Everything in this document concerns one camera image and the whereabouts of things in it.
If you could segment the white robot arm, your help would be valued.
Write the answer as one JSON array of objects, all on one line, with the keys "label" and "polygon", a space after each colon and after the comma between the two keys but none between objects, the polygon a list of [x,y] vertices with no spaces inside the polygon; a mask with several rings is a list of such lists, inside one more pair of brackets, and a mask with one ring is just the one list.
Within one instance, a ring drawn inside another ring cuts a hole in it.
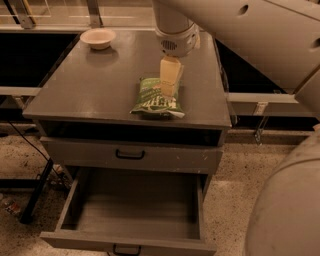
[{"label": "white robot arm", "polygon": [[[175,55],[192,49],[195,26],[213,34],[320,114],[319,6],[309,0],[152,0],[159,36]],[[295,148],[264,184],[250,216],[244,256],[320,256],[320,131]]]}]

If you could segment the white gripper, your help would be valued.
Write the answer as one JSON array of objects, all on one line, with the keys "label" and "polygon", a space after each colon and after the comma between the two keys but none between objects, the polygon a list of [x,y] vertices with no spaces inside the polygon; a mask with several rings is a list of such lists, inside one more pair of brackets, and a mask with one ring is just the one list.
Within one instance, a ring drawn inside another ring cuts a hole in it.
[{"label": "white gripper", "polygon": [[187,56],[199,46],[199,28],[196,24],[192,24],[181,32],[168,33],[157,28],[155,33],[161,51],[168,55],[160,61],[161,92],[166,97],[173,97],[178,90],[178,83],[184,70],[184,65],[178,58]]}]

